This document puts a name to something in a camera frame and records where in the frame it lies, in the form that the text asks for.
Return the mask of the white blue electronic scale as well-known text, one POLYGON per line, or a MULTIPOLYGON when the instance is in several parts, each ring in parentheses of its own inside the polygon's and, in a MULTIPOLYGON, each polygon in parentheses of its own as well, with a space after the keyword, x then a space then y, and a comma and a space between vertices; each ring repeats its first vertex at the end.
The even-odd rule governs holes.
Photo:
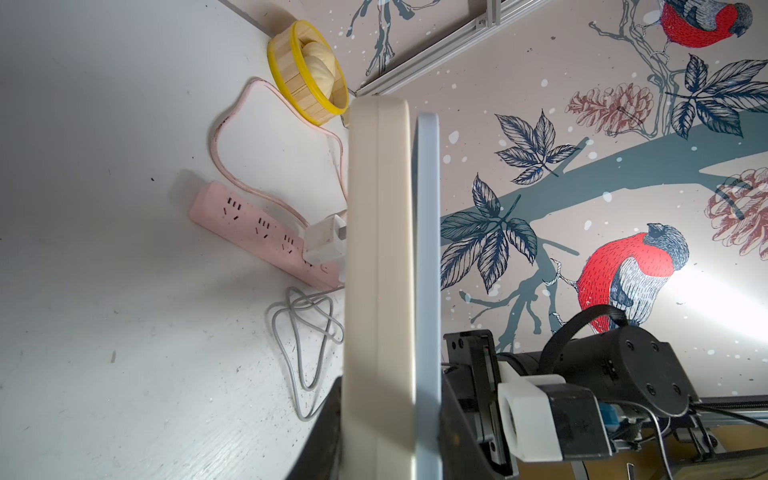
POLYGON ((438 479, 440 152, 433 113, 350 109, 343 479, 438 479))

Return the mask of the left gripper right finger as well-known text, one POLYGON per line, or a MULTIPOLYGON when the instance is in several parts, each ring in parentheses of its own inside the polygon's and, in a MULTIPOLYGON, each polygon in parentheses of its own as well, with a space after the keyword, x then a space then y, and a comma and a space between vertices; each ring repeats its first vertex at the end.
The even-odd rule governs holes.
POLYGON ((439 452, 444 480, 517 479, 514 467, 495 466, 470 429, 446 375, 441 379, 439 452))

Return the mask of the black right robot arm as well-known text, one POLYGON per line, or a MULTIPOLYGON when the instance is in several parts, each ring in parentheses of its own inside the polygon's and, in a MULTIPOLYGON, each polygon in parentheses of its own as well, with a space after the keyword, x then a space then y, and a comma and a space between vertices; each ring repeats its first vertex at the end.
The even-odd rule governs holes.
POLYGON ((767 451, 727 451, 707 429, 715 415, 765 427, 767 401, 697 394, 672 346, 608 305, 569 320, 539 352, 497 352, 487 330, 445 336, 440 452, 447 479, 516 479, 523 463, 564 463, 577 479, 590 461, 666 438, 695 448, 660 457, 661 479, 755 479, 767 451))

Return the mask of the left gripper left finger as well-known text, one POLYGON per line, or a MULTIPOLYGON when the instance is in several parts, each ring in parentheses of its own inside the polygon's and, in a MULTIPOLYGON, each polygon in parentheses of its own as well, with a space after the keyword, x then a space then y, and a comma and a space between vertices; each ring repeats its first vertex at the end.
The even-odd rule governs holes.
POLYGON ((287 480, 337 480, 341 455, 342 378, 338 377, 287 480))

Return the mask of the pink power strip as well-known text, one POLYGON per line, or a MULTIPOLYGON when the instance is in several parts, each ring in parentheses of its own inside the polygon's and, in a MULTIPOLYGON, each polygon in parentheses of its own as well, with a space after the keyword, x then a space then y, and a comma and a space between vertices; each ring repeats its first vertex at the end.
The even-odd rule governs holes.
POLYGON ((310 263, 303 258, 304 241, 259 207, 218 181, 196 196, 190 219, 257 258, 317 290, 342 285, 336 263, 310 263))

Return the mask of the white usb charger adapter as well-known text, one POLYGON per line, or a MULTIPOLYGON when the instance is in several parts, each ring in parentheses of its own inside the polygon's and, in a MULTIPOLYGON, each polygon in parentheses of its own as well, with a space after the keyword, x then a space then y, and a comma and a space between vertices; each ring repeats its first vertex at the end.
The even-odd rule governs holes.
POLYGON ((345 220, 331 215, 305 230, 302 257, 312 265, 340 260, 346 256, 346 238, 345 220))

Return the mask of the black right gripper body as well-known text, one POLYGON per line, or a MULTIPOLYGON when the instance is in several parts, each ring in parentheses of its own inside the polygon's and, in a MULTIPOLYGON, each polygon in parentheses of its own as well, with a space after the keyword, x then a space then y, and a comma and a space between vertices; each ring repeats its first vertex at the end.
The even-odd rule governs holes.
POLYGON ((482 466, 493 477, 514 477, 516 461, 509 453, 498 403, 501 375, 492 333, 487 329, 448 333, 445 377, 479 449, 482 466))

